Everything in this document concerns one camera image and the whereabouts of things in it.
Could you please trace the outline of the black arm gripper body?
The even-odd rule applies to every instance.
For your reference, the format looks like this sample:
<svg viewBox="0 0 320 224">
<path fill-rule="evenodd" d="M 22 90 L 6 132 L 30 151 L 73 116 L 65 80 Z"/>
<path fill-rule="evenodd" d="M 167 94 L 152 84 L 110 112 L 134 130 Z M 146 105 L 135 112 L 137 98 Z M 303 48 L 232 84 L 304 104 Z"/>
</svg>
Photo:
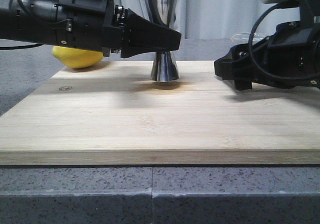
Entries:
<svg viewBox="0 0 320 224">
<path fill-rule="evenodd" d="M 55 31 L 56 45 L 102 52 L 120 50 L 124 28 L 116 23 L 114 0 L 58 0 L 56 19 L 67 22 Z"/>
<path fill-rule="evenodd" d="M 249 56 L 270 85 L 319 87 L 319 23 L 310 26 L 301 21 L 282 23 L 273 35 L 253 44 L 255 30 L 253 27 L 249 37 Z"/>
</svg>

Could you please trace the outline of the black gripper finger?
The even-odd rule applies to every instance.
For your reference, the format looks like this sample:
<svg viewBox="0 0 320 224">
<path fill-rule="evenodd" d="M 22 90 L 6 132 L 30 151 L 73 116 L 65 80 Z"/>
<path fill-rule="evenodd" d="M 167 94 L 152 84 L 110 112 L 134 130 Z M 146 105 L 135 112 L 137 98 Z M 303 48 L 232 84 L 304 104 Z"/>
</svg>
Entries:
<svg viewBox="0 0 320 224">
<path fill-rule="evenodd" d="M 123 23 L 121 58 L 179 49 L 182 35 L 178 31 L 152 23 L 130 9 L 125 10 Z"/>
<path fill-rule="evenodd" d="M 268 79 L 251 62 L 247 46 L 235 45 L 224 57 L 214 62 L 215 74 L 224 80 L 232 80 L 234 88 L 239 91 L 251 89 L 252 83 L 270 85 Z"/>
<path fill-rule="evenodd" d="M 147 7 L 149 20 L 155 24 L 164 26 L 165 23 L 163 22 L 161 17 L 160 5 L 158 0 L 145 0 L 145 4 Z"/>
</svg>

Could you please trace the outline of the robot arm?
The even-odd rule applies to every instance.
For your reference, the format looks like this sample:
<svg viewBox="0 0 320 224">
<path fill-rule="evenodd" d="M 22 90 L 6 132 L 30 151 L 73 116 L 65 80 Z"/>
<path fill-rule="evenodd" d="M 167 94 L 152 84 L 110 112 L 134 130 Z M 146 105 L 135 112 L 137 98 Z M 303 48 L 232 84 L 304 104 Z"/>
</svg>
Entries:
<svg viewBox="0 0 320 224">
<path fill-rule="evenodd" d="M 255 22 L 248 43 L 233 46 L 215 60 L 214 72 L 232 80 L 237 90 L 252 88 L 253 83 L 291 89 L 319 87 L 320 83 L 320 0 L 261 0 L 272 4 Z M 254 43 L 254 34 L 273 10 L 299 9 L 300 19 L 277 25 L 276 32 Z"/>
</svg>

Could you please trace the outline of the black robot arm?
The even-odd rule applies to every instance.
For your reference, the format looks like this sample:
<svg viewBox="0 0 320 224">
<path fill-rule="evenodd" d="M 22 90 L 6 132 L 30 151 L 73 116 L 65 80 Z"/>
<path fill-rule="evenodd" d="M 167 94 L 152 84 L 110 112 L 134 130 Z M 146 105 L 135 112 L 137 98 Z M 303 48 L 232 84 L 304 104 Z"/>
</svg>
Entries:
<svg viewBox="0 0 320 224">
<path fill-rule="evenodd" d="M 2 39 L 101 52 L 122 58 L 175 51 L 181 34 L 114 0 L 0 0 Z"/>
</svg>

